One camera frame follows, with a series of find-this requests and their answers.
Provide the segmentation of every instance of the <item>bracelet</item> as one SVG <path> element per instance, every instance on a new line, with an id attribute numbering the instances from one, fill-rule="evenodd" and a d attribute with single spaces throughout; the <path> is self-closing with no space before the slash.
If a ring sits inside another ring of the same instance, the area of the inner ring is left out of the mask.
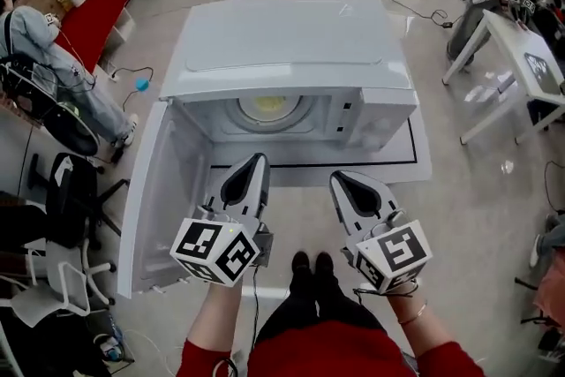
<path id="1" fill-rule="evenodd" d="M 424 305 L 420 308 L 420 310 L 418 311 L 418 313 L 411 319 L 405 320 L 404 322 L 398 322 L 402 327 L 404 327 L 405 325 L 408 325 L 409 323 L 415 321 L 418 317 L 420 317 L 422 315 L 422 313 L 424 312 L 424 310 L 427 307 L 427 300 L 425 301 Z"/>

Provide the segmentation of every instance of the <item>white sneaker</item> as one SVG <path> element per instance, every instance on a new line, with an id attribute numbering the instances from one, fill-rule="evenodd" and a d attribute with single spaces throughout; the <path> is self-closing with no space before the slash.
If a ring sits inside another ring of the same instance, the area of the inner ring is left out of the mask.
<path id="1" fill-rule="evenodd" d="M 530 253 L 530 267 L 535 268 L 538 265 L 539 254 L 538 254 L 538 242 L 541 236 L 538 234 L 536 240 L 533 241 L 533 247 Z"/>
<path id="2" fill-rule="evenodd" d="M 125 136 L 124 139 L 125 147 L 129 147 L 133 143 L 133 137 L 135 136 L 135 128 L 137 127 L 138 123 L 139 123 L 139 117 L 137 116 L 137 114 L 132 113 L 130 115 L 130 124 L 132 125 L 132 129 L 130 130 L 130 133 L 128 133 Z"/>

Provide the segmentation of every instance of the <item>white microwave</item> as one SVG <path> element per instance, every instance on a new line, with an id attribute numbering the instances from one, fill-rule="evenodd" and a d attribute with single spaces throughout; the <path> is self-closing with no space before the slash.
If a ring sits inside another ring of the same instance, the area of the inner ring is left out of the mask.
<path id="1" fill-rule="evenodd" d="M 191 9 L 136 158 L 118 293 L 185 276 L 169 255 L 183 219 L 211 177 L 254 153 L 268 158 L 272 185 L 327 185 L 340 168 L 384 182 L 431 175 L 418 96 L 380 0 Z M 404 163 L 402 175 L 386 162 Z"/>

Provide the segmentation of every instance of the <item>blue object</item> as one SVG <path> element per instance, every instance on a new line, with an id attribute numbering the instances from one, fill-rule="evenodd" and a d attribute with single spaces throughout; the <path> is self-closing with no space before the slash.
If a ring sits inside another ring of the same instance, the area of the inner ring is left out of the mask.
<path id="1" fill-rule="evenodd" d="M 149 88 L 149 80 L 147 79 L 136 79 L 135 89 L 138 91 L 145 91 Z"/>

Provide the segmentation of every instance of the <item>red sleeve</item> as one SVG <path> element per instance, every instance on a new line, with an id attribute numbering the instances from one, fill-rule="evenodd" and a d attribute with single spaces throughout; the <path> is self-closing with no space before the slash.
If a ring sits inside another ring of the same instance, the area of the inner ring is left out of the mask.
<path id="1" fill-rule="evenodd" d="M 210 377 L 218 361 L 221 358 L 229 357 L 229 352 L 206 351 L 185 341 L 183 359 L 178 369 L 177 377 Z M 228 365 L 221 365 L 216 375 L 227 377 Z"/>
<path id="2" fill-rule="evenodd" d="M 483 370 L 458 343 L 447 343 L 431 349 L 418 358 L 422 377 L 485 377 Z"/>

